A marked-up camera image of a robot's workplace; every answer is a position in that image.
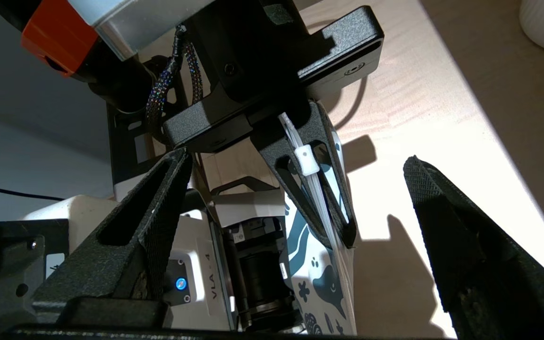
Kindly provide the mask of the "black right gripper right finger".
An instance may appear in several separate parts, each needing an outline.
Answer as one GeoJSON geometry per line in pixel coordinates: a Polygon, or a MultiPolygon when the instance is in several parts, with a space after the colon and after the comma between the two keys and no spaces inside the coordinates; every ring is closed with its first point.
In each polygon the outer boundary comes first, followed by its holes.
{"type": "Polygon", "coordinates": [[[441,306],[460,340],[544,340],[544,267],[433,165],[403,173],[441,306]]]}

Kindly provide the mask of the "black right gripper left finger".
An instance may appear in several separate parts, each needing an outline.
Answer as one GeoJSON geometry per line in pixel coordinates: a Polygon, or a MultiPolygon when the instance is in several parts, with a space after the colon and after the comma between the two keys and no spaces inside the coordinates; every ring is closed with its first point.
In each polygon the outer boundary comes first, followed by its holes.
{"type": "Polygon", "coordinates": [[[185,149],[161,157],[33,295],[39,323],[73,300],[159,300],[193,167],[185,149]]]}

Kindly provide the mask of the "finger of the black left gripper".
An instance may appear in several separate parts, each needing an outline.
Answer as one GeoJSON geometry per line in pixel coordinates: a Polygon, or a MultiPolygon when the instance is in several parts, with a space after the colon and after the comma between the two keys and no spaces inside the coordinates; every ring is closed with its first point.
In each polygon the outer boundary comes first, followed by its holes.
{"type": "Polygon", "coordinates": [[[301,183],[305,186],[303,191],[290,172],[291,164],[296,170],[300,170],[300,166],[280,121],[264,120],[256,124],[253,131],[253,144],[278,179],[285,193],[305,218],[314,237],[323,246],[331,247],[320,213],[310,197],[313,194],[311,186],[306,183],[304,176],[299,176],[301,183]]]}
{"type": "Polygon", "coordinates": [[[332,178],[338,186],[339,202],[330,203],[331,221],[348,249],[354,247],[357,237],[357,222],[349,191],[343,159],[342,143],[323,105],[309,101],[304,122],[300,124],[300,137],[305,144],[321,146],[328,157],[332,178]]]}

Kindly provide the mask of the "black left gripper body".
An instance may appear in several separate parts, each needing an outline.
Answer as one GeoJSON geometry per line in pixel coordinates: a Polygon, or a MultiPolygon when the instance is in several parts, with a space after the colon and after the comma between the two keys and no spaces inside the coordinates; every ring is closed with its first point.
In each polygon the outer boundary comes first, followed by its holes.
{"type": "Polygon", "coordinates": [[[385,34],[371,6],[310,33],[291,0],[214,0],[184,22],[210,94],[163,119],[170,149],[215,153],[270,116],[304,115],[309,101],[378,67],[385,34]]]}

